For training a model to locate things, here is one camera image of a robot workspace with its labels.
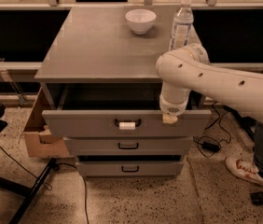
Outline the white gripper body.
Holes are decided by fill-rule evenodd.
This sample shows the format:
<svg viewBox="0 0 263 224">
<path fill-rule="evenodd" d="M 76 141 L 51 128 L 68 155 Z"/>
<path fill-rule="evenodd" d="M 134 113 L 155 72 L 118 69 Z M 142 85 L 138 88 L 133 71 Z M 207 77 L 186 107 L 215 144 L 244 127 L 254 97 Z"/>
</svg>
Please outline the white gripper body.
<svg viewBox="0 0 263 224">
<path fill-rule="evenodd" d="M 169 114 L 172 116 L 179 116 L 183 114 L 187 108 L 188 98 L 186 98 L 183 102 L 178 102 L 174 104 L 172 102 L 167 101 L 163 95 L 159 96 L 159 107 L 161 111 L 165 114 Z"/>
</svg>

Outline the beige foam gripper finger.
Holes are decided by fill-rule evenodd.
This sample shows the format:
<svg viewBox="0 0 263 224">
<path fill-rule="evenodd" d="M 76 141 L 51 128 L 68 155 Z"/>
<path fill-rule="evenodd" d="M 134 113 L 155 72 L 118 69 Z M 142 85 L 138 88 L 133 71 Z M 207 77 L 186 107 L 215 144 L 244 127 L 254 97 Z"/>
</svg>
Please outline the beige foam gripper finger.
<svg viewBox="0 0 263 224">
<path fill-rule="evenodd" d="M 165 124 L 174 124 L 178 121 L 178 117 L 171 114 L 163 114 L 162 120 Z"/>
</svg>

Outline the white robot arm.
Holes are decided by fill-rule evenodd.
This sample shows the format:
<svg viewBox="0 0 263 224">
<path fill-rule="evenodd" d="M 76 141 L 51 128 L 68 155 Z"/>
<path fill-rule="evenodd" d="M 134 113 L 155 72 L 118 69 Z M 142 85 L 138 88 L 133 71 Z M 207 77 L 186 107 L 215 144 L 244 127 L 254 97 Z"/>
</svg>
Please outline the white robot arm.
<svg viewBox="0 0 263 224">
<path fill-rule="evenodd" d="M 162 80 L 159 106 L 163 121 L 175 123 L 196 91 L 256 121 L 251 161 L 227 157 L 226 167 L 237 177 L 263 187 L 263 75 L 209 64 L 207 51 L 190 44 L 162 54 L 156 62 Z"/>
</svg>

